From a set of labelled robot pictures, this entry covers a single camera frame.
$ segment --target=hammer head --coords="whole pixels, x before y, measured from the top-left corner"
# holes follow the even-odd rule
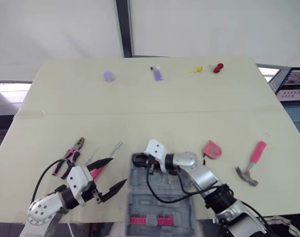
[[[242,172],[239,167],[236,167],[235,170],[243,181],[248,182],[252,186],[256,186],[258,184],[257,181],[251,179],[250,173]]]

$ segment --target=gray tool case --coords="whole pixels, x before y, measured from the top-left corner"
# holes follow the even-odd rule
[[[128,237],[195,237],[197,236],[194,202],[192,197],[176,203],[162,203],[150,192],[146,183],[147,169],[136,167],[131,162],[129,183],[133,191],[128,197],[126,218],[126,236]],[[191,186],[189,178],[181,175],[184,189]],[[149,175],[149,183],[154,192],[163,200],[181,198],[185,194],[181,190],[177,176],[154,171]],[[143,224],[130,224],[132,220],[144,221]],[[170,225],[158,223],[160,217],[173,218]]]

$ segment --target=black cable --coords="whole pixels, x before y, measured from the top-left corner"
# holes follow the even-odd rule
[[[39,187],[39,185],[40,185],[40,182],[41,182],[42,178],[43,178],[44,175],[46,174],[46,172],[47,172],[54,164],[56,164],[56,163],[58,163],[58,162],[60,162],[60,161],[66,161],[66,160],[65,160],[65,159],[59,159],[59,160],[56,160],[56,161],[53,162],[50,166],[48,166],[48,167],[45,169],[45,171],[41,174],[41,176],[40,176],[40,178],[39,178],[39,180],[38,180],[38,182],[37,182],[37,184],[36,184],[36,187],[35,187],[35,189],[34,189],[34,193],[33,193],[33,197],[32,197],[31,203],[33,203],[33,201],[35,201],[35,197],[36,197],[36,193],[37,193],[38,187]]]
[[[184,199],[186,199],[186,198],[189,198],[190,196],[193,196],[193,195],[195,195],[195,194],[201,194],[201,193],[204,193],[204,192],[206,192],[206,191],[208,191],[208,190],[211,190],[211,189],[215,189],[215,188],[221,187],[221,186],[213,186],[213,187],[209,187],[209,188],[206,188],[206,189],[197,191],[197,192],[189,193],[189,194],[187,194],[187,195],[185,195],[185,196],[183,196],[183,197],[180,197],[180,198],[175,199],[175,200],[172,200],[172,201],[162,200],[161,198],[159,198],[159,197],[155,194],[155,192],[153,191],[153,189],[152,189],[151,186],[150,186],[150,183],[149,183],[149,170],[150,170],[150,168],[151,168],[151,165],[149,165],[148,168],[147,168],[147,174],[146,174],[147,185],[148,185],[148,187],[149,187],[151,193],[153,194],[153,196],[154,196],[158,201],[160,201],[160,202],[162,202],[162,203],[175,203],[175,202],[184,200]],[[184,192],[185,190],[184,190],[184,187],[183,187],[183,184],[182,184],[182,183],[181,183],[181,188],[182,188],[182,191]]]
[[[180,184],[181,184],[181,189],[182,189],[182,191],[183,191],[185,194],[187,194],[187,195],[195,195],[195,194],[202,193],[202,191],[197,191],[197,192],[192,192],[192,193],[187,192],[187,191],[184,189],[184,186],[183,186],[183,183],[182,183],[182,180],[181,180],[181,176],[180,176],[180,173],[179,173],[178,169],[176,169],[176,174],[177,174],[177,176],[178,176],[178,178],[179,178],[179,181],[180,181]],[[264,222],[264,225],[265,225],[265,227],[267,228],[267,230],[270,232],[270,234],[272,234],[272,233],[273,233],[273,230],[272,230],[272,228],[269,226],[269,224],[267,223],[267,221],[264,219],[264,217],[262,217],[261,214],[260,214],[258,211],[256,211],[253,207],[251,207],[249,204],[247,204],[247,203],[245,203],[245,202],[243,202],[243,201],[241,201],[241,202],[242,202],[245,206],[247,206],[248,208],[250,208],[252,211],[254,211],[254,212],[260,217],[260,219]]]
[[[251,207],[249,204],[247,204],[247,203],[245,203],[245,202],[243,202],[243,201],[241,201],[245,206],[247,206],[248,208],[250,208],[252,211],[254,211],[258,216],[259,216],[259,218],[264,222],[264,225],[265,225],[265,227],[267,228],[267,230],[268,230],[268,232],[270,233],[270,234],[272,234],[273,233],[273,230],[272,230],[272,228],[269,226],[269,224],[267,223],[267,221],[264,219],[264,217],[262,217],[262,215],[261,214],[259,214],[259,212],[258,211],[256,211],[253,207]]]

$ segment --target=yellow push pin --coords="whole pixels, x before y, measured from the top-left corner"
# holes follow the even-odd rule
[[[196,70],[191,71],[191,72],[188,72],[187,74],[190,74],[190,73],[198,73],[198,72],[201,72],[201,71],[203,71],[203,67],[198,67],[198,68],[196,68]]]

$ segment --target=pink tool holder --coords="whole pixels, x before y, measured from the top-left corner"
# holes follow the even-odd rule
[[[265,147],[266,147],[265,142],[260,141],[258,143],[257,147],[255,148],[255,150],[253,151],[253,154],[251,156],[251,162],[256,163],[259,161]]]
[[[130,217],[130,225],[146,225],[146,217]]]
[[[174,218],[171,217],[158,217],[158,226],[173,226]]]

